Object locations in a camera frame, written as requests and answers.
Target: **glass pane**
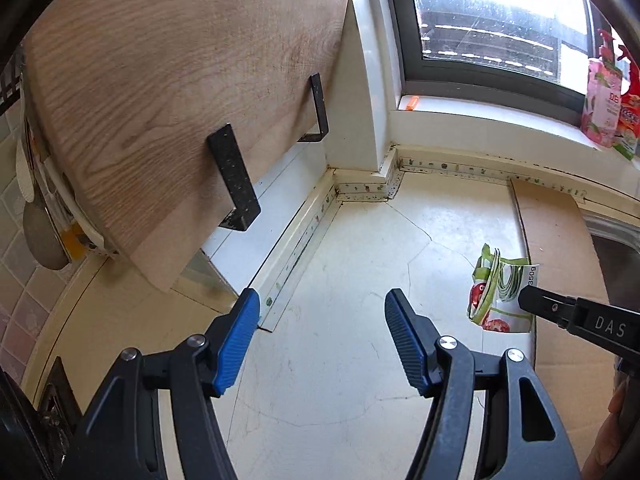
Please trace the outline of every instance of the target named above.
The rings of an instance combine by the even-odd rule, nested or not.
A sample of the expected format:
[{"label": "glass pane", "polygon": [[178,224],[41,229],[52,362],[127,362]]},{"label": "glass pane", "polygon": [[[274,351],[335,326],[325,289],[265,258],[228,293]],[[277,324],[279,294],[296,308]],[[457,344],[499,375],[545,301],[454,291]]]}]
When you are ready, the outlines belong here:
[{"label": "glass pane", "polygon": [[[613,36],[613,45],[614,45],[614,54],[616,55],[616,60],[622,56],[622,49],[620,49],[620,45],[624,45],[623,41],[620,39],[620,36],[616,32],[615,28],[611,29],[611,35]],[[627,90],[629,90],[630,75],[629,72],[631,70],[630,61],[625,57],[625,59],[617,60],[616,66],[622,70],[622,93],[625,94]]]},{"label": "glass pane", "polygon": [[585,93],[584,0],[415,0],[422,56],[513,70]]}]

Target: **window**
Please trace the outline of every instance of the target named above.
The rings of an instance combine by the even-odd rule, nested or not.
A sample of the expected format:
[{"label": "window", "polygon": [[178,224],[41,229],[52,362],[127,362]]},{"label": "window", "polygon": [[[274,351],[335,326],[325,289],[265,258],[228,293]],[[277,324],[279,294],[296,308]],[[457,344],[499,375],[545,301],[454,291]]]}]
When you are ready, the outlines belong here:
[{"label": "window", "polygon": [[579,124],[593,31],[588,0],[393,0],[407,94],[494,102]]}]

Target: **window sill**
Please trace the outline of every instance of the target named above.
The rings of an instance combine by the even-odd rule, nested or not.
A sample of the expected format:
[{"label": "window sill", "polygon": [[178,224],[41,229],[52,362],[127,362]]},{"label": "window sill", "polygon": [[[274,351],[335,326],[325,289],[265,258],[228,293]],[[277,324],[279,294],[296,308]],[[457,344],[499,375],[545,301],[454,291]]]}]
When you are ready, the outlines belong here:
[{"label": "window sill", "polygon": [[392,142],[508,158],[580,176],[640,199],[640,161],[629,162],[570,124],[498,105],[411,96],[390,114]]}]

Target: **plastic bag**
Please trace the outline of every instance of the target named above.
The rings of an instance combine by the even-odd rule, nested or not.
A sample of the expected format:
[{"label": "plastic bag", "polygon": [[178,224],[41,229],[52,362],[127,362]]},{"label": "plastic bag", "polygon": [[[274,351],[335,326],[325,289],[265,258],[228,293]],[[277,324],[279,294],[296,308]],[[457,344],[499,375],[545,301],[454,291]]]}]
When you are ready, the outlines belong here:
[{"label": "plastic bag", "polygon": [[520,309],[518,295],[525,286],[538,284],[538,267],[528,258],[501,258],[498,249],[492,254],[485,244],[472,275],[469,319],[484,330],[529,332],[533,316]]}]

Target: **human hand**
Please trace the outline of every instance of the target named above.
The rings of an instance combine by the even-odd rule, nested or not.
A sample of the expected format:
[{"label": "human hand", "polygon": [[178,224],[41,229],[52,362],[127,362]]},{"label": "human hand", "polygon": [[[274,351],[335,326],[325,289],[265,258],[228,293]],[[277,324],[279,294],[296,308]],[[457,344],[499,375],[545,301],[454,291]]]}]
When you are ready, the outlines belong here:
[{"label": "human hand", "polygon": [[622,410],[625,394],[626,381],[620,384],[609,401],[609,416],[600,427],[593,449],[591,449],[590,455],[584,462],[582,480],[600,480],[607,470],[607,465],[618,453],[622,439],[620,426],[618,425],[618,415]]}]

